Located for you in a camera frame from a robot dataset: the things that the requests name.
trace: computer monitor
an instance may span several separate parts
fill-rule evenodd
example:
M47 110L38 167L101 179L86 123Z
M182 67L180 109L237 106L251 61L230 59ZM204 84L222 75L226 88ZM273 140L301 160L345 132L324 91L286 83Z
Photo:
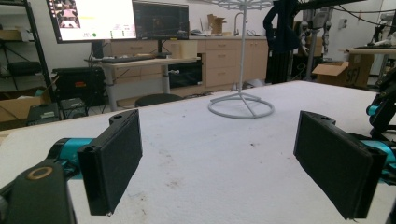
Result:
M189 39L189 6L133 1L137 39Z
M47 0L59 44L136 39L131 0Z

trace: metal stand base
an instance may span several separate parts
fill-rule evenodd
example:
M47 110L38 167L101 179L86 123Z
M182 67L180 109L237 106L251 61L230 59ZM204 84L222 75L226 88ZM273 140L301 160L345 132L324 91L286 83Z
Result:
M243 21L247 20L247 10L249 9L261 9L263 7L269 7L272 5L273 0L202 0L205 2L211 2L213 4L217 4L221 7L226 7L228 9L230 8L235 8L239 10L243 10L244 14L244 19ZM246 33L246 23L242 22L243 28L242 28L242 50L241 50L241 62L240 62L240 75L239 75L239 87L238 87L238 93L230 95L230 96L224 96L220 97L218 99L213 99L210 101L208 109L214 114L226 117L226 118L231 118L231 119L257 119L257 118L262 118L265 116L268 116L274 112L274 106L271 105L268 102L265 102L260 99L260 97L249 95L246 93L242 93L242 83L243 83L243 76L244 76L244 60L245 60L245 33ZM237 115L230 115L230 114L225 114L225 113L220 113L219 111L215 110L212 105L221 102L221 101L228 101L228 100L241 100L244 102L245 106L247 106L247 109L250 111L251 115L250 116L237 116ZM267 105L269 106L270 110L261 114L256 114L253 109L248 105L248 101L254 101L259 104Z
M217 111L216 109L214 109L212 107L212 105L218 103L218 102L222 102L222 101L229 101L229 100L240 100L243 101L245 106L247 107L247 109L250 111L251 115L250 116L238 116L238 115L230 115L230 114L225 114L225 113L221 113L219 111ZM269 107L269 110L264 112L264 113L260 113L260 114L256 114L254 112L254 110L249 106L248 101L253 101L253 102L257 102L259 104L263 104L263 105L267 105ZM243 92L238 92L236 94L232 94L229 96L223 96L217 99L213 99L210 101L210 104L208 106L209 111L211 111L214 114L226 117L226 118L231 118L231 119L257 119L257 118L262 118L265 116L268 116L270 114L272 114L274 112L274 106L268 102L265 102L264 100L262 100L260 97L254 96L254 95L250 95L247 93L243 93Z

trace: cardboard box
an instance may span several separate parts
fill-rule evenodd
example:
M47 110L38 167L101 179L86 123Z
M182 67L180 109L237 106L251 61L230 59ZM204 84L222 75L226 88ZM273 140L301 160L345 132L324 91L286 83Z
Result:
M48 91L41 87L25 91L0 92L0 130L4 130L4 126L15 126L15 123L10 124L11 121L16 121L19 127L25 126L25 123L21 122L27 119L30 106L45 103L50 103L50 96Z
M372 54L350 54L348 62L319 64L312 74L318 75L317 83L364 89L373 61Z
M22 40L18 30L0 30L0 39L2 40Z
M209 26L212 28L212 35L221 35L222 34L222 24L226 23L227 21L224 20L225 18L220 18L214 16L213 14L207 15L207 20L209 22Z

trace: monitor stand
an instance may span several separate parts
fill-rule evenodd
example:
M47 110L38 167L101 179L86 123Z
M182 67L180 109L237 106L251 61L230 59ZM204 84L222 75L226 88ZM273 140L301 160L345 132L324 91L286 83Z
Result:
M157 55L155 58L158 59L165 59L168 57L168 55L172 55L170 52L163 52L163 41L161 39L158 40L157 42Z
M105 55L103 53L103 41L93 40L91 42L92 57L95 59L102 59Z

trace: laboratory room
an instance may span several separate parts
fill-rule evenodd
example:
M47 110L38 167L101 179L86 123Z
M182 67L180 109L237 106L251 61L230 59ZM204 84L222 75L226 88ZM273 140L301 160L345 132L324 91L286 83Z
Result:
M0 1L0 224L396 224L396 1Z

